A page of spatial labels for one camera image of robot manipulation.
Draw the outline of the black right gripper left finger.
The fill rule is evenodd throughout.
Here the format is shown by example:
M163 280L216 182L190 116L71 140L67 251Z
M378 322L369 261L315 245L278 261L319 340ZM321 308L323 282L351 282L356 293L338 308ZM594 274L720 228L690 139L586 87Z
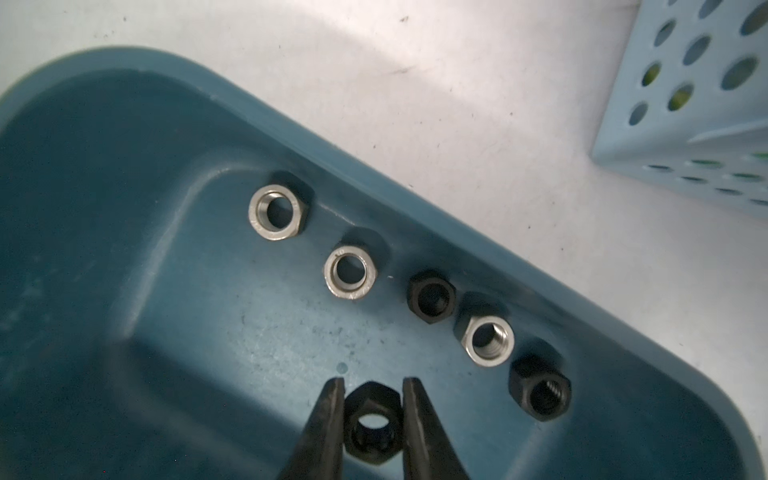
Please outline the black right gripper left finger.
M344 401L344 379L329 379L278 479L342 478Z

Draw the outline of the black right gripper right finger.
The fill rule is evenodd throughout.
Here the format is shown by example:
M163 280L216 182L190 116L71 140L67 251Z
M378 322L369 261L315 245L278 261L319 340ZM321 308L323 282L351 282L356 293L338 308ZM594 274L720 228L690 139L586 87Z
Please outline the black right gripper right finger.
M469 479L423 383L403 380L404 479Z

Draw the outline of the black nut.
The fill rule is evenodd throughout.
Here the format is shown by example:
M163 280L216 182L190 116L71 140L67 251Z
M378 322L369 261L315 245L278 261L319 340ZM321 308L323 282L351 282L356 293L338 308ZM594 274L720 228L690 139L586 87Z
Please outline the black nut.
M369 381L344 402L344 446L353 457L381 465L403 447L403 408L400 394Z
M407 305L427 324L450 317L456 308L457 293L452 283L436 271L419 272L409 279Z
M572 399L571 381L534 355L511 364L508 391L515 402L539 422L562 416Z

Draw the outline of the silver nut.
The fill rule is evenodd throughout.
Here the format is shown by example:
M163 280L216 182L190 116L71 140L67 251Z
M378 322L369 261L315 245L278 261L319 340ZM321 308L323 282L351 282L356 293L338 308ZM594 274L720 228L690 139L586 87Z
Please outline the silver nut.
M506 319L495 315L463 315L454 335L471 361L492 368L509 360L515 348L515 333Z
M299 235L308 212L307 204L291 189L270 184L257 190L248 205L248 219L264 239L281 241Z
M346 300L359 300L366 296L377 274L377 268L368 252L351 245L342 245L333 250L323 267L329 291Z

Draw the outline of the silver nut front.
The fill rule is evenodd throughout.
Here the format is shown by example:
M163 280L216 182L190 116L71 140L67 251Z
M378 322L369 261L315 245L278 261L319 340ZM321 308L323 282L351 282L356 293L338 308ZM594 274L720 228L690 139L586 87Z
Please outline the silver nut front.
M377 274L377 268L368 252L351 245L342 245L333 250L323 267L329 291L346 300L359 300L366 296Z

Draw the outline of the dark teal storage box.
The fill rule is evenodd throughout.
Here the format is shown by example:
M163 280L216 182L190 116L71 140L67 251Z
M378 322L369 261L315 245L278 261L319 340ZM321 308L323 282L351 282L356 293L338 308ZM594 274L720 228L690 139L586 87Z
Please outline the dark teal storage box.
M262 238L260 188L308 206ZM359 300L323 267L342 245L378 274ZM409 279L453 284L427 324ZM512 326L475 365L463 315ZM572 384L539 422L511 397L534 355ZM473 479L763 479L727 394L575 291L184 58L104 48L1 97L1 475L275 479L322 386L420 379Z

